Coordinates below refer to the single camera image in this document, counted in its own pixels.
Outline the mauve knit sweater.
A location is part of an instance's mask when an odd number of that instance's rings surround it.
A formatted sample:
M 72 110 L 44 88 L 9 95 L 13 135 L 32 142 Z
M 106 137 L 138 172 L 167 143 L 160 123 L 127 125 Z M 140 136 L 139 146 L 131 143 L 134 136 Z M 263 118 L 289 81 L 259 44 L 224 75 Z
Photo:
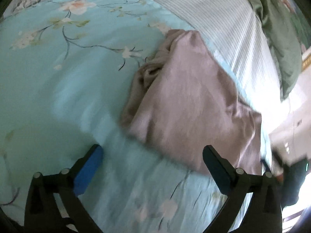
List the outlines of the mauve knit sweater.
M 233 167 L 261 174 L 261 114 L 240 97 L 199 32 L 170 30 L 135 74 L 121 125 L 139 141 L 191 170 L 208 174 L 211 145 Z

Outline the turquoise floral bed sheet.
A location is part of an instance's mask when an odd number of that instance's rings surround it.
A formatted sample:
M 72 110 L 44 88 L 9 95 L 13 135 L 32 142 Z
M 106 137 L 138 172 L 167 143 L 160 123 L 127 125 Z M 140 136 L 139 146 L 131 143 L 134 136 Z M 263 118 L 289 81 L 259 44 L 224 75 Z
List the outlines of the turquoise floral bed sheet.
M 214 181 L 125 135 L 138 68 L 170 29 L 171 0 L 48 0 L 1 23 L 1 209 L 24 222 L 32 175 L 93 145 L 103 165 L 81 201 L 104 232 L 202 232 L 226 198 Z

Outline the green striped white pillow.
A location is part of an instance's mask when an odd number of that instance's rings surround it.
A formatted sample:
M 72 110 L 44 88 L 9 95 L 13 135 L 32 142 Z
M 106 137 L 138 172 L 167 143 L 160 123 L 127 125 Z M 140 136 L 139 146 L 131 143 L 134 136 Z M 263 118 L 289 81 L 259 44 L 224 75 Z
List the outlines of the green striped white pillow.
M 279 79 L 247 0 L 154 0 L 199 31 L 245 101 L 264 116 L 280 104 Z

